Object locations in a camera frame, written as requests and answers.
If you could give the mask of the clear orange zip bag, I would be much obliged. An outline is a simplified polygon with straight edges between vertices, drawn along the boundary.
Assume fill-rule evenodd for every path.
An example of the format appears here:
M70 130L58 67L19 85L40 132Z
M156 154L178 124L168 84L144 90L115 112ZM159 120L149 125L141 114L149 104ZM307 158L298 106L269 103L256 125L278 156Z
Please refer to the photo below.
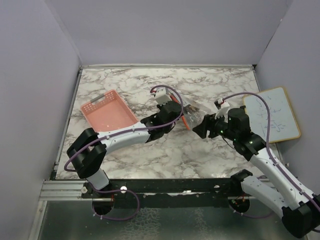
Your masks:
M183 102L183 116L181 117L182 121L186 128L192 131L193 128L202 123L205 115L210 114L212 111L208 107L182 94L180 97Z

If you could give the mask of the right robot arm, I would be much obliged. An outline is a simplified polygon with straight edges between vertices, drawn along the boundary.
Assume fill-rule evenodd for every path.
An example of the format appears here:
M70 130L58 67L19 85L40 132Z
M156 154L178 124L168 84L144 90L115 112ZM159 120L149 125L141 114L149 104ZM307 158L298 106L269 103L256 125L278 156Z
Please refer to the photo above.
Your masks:
M243 108L232 108L227 117L205 115L193 132L202 139L218 136L232 141L238 154L257 167L273 187L262 183L247 170L231 176L229 189L240 196L246 193L270 208L284 227L302 238L320 225L320 197L303 185L275 157L267 143L250 128L250 118Z

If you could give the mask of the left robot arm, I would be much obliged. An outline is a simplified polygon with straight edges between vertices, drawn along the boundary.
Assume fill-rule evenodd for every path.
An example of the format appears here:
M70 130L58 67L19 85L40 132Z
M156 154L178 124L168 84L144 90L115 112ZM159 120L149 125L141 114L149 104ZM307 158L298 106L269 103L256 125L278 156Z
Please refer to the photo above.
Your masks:
M97 196L106 197L111 186L107 174L101 169L104 157L116 150L155 141L168 134L183 115L184 106L171 100L158 108L159 112L129 127L107 132L95 132L91 127L85 129L68 148L69 160L64 170L76 172L80 179L92 185ZM73 165L73 170L68 168L69 164Z

